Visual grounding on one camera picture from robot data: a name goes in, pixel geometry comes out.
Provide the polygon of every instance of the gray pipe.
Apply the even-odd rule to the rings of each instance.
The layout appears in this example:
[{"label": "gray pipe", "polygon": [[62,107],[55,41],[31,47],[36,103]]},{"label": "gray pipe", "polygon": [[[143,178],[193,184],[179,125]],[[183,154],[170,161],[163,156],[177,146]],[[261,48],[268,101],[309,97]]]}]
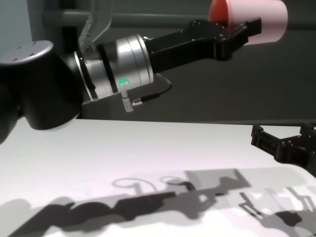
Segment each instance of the gray pipe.
[{"label": "gray pipe", "polygon": [[[84,10],[58,10],[43,13],[43,22],[47,26],[82,26],[88,19],[89,12]],[[114,13],[112,27],[126,28],[172,28],[180,29],[196,19],[206,20],[206,15],[178,14],[135,14]]]},{"label": "gray pipe", "polygon": [[[304,0],[308,4],[297,4],[284,0],[289,12],[288,30],[316,30],[316,0]],[[47,26],[83,26],[89,12],[84,10],[58,10],[43,13]],[[207,15],[114,13],[112,27],[181,29],[192,20],[207,20]]]}]

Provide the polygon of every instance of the metal bracket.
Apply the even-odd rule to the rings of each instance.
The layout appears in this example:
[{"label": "metal bracket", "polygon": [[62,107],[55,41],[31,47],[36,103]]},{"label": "metal bracket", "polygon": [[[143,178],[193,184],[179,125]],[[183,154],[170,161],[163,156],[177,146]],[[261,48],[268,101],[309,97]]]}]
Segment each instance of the metal bracket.
[{"label": "metal bracket", "polygon": [[252,128],[251,144],[274,156],[283,164],[297,165],[316,177],[316,130],[314,126],[302,125],[300,134],[279,139],[266,133],[261,126]]},{"label": "metal bracket", "polygon": [[112,21],[113,0],[91,0],[89,18],[79,37],[79,46],[84,42],[96,43],[107,31]]}]

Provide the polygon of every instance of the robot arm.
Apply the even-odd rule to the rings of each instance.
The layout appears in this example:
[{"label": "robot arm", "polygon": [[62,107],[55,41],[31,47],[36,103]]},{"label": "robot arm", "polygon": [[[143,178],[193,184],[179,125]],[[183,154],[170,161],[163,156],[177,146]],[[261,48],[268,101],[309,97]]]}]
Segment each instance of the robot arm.
[{"label": "robot arm", "polygon": [[59,56],[53,43],[37,41],[0,58],[1,142],[22,116],[34,129],[52,129],[75,118],[83,103],[119,93],[128,109],[128,91],[153,82],[155,73],[203,58],[230,59],[248,37],[261,32],[261,19],[233,31],[196,20],[160,38],[135,35],[106,44],[94,43],[99,35],[93,30],[84,32],[92,41],[80,42],[80,50],[67,57]]},{"label": "robot arm", "polygon": [[[209,21],[156,39],[135,35],[102,43],[112,1],[91,3],[77,52],[60,56],[53,43],[37,41],[0,57],[0,144],[21,117],[34,129],[52,129],[76,118],[82,104],[116,94],[132,111],[136,103],[128,91],[153,82],[155,74],[205,58],[229,60],[246,44],[278,41],[288,27],[279,0],[213,0]],[[251,11],[245,4],[253,4]],[[315,130],[302,127],[301,135],[277,139],[254,126],[252,145],[316,177]]]}]

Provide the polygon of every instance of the screw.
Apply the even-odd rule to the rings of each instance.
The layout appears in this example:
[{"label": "screw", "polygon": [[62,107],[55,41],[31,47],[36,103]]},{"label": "screw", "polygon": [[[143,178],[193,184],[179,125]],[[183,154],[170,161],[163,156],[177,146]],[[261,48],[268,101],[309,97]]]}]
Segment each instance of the screw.
[{"label": "screw", "polygon": [[86,53],[92,53],[92,47],[90,45],[86,46],[84,50]]}]

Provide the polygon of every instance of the cable connector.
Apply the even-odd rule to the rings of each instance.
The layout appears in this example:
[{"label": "cable connector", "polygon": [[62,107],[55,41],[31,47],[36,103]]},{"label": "cable connector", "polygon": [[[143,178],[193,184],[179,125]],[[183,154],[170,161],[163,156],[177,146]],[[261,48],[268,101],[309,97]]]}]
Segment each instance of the cable connector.
[{"label": "cable connector", "polygon": [[142,101],[142,99],[139,97],[139,98],[137,98],[137,99],[135,99],[135,100],[133,100],[133,103],[132,103],[132,105],[135,107],[135,106],[138,106],[138,105],[141,105],[141,104],[143,104],[143,101]]}]

